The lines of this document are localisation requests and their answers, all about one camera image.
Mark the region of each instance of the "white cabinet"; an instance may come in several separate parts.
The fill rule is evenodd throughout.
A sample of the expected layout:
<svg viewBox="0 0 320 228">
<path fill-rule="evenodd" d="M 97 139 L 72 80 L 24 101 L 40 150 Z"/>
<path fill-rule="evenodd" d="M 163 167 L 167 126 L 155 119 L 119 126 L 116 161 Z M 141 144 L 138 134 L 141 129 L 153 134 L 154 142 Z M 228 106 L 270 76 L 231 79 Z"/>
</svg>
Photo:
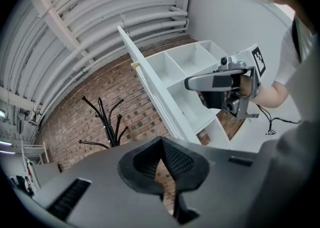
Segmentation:
<svg viewBox="0 0 320 228">
<path fill-rule="evenodd" d="M 206 130 L 209 146 L 230 148 L 228 137 L 216 114 L 207 109 L 197 92 L 185 88 L 185 78 L 213 72 L 227 54 L 212 41 L 169 49 L 144 57 L 127 34 L 118 27 L 134 62 L 133 66 L 153 105 L 172 137 L 200 144 L 197 134 Z"/>
</svg>

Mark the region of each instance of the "ceiling fixture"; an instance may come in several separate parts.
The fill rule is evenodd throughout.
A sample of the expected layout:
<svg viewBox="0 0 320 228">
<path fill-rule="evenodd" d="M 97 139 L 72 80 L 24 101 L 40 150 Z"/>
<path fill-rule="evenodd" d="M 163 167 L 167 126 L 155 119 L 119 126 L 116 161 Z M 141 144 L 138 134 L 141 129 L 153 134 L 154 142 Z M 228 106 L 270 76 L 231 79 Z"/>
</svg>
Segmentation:
<svg viewBox="0 0 320 228">
<path fill-rule="evenodd" d="M 15 154 L 15 152 L 9 152 L 9 151 L 3 151 L 3 150 L 0 150 L 0 153 L 4 153 L 4 154 Z"/>
<path fill-rule="evenodd" d="M 1 145 L 5 145 L 5 146 L 12 146 L 12 143 L 10 143 L 10 142 L 2 142 L 2 141 L 0 141 L 0 144 Z"/>
<path fill-rule="evenodd" d="M 6 117 L 6 112 L 4 110 L 0 109 L 0 117 L 5 118 Z"/>
</svg>

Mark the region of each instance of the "white ceiling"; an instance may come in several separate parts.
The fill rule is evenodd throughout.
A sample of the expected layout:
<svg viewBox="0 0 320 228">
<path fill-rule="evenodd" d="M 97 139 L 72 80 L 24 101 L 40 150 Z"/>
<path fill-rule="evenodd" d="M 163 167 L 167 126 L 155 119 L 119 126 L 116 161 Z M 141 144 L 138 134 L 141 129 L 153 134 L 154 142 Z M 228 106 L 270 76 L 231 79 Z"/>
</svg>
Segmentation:
<svg viewBox="0 0 320 228">
<path fill-rule="evenodd" d="M 83 76 L 82 70 L 94 68 L 102 60 L 112 61 L 111 53 L 121 50 L 117 25 L 133 40 L 140 41 L 161 32 L 175 32 L 174 22 L 184 22 L 179 28 L 186 27 L 186 15 L 174 15 L 174 11 L 182 10 L 169 9 L 176 3 L 177 0 L 20 0 L 0 36 L 0 85 L 15 94 L 18 102 L 22 98 L 30 101 L 36 112 L 23 104 L 0 100 L 0 109 L 7 112 L 7 119 L 0 123 L 0 140 L 30 142 L 37 124 L 57 103 L 58 96 L 75 86 L 73 82 Z M 139 21 L 141 17 L 145 18 L 143 22 Z M 17 130 L 17 116 L 22 123 L 21 133 Z"/>
</svg>

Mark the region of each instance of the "person's arm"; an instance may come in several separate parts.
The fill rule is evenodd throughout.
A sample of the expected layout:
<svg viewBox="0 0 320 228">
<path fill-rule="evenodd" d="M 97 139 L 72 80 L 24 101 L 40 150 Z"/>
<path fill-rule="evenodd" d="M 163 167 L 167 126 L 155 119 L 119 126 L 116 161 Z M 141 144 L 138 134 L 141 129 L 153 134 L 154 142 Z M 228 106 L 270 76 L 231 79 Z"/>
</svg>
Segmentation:
<svg viewBox="0 0 320 228">
<path fill-rule="evenodd" d="M 240 93 L 247 96 L 250 94 L 250 91 L 251 78 L 242 75 L 240 79 Z M 260 92 L 256 97 L 251 99 L 251 101 L 266 108 L 277 108 L 285 101 L 288 94 L 289 93 L 283 84 L 274 81 L 269 87 L 261 85 Z"/>
</svg>

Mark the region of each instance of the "white wall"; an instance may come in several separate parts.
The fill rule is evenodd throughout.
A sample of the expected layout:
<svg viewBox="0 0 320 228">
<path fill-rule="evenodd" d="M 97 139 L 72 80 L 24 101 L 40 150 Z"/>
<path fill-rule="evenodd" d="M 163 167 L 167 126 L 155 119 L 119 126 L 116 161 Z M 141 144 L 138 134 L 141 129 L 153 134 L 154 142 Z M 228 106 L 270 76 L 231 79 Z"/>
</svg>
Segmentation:
<svg viewBox="0 0 320 228">
<path fill-rule="evenodd" d="M 278 7 L 249 0 L 189 0 L 188 17 L 187 32 L 191 36 L 199 41 L 212 40 L 228 54 L 257 43 L 266 65 L 262 83 L 271 85 L 278 71 L 282 38 L 291 24 L 290 18 Z M 291 97 L 270 112 L 273 117 L 300 119 Z M 266 136 L 268 121 L 261 114 L 258 119 L 244 122 L 231 145 L 237 150 L 258 151 L 264 141 L 279 138 L 293 127 L 296 125 L 274 121 L 277 134 Z"/>
<path fill-rule="evenodd" d="M 24 178 L 27 175 L 22 165 L 22 156 L 1 154 L 0 165 L 4 174 L 8 177 L 21 175 Z"/>
</svg>

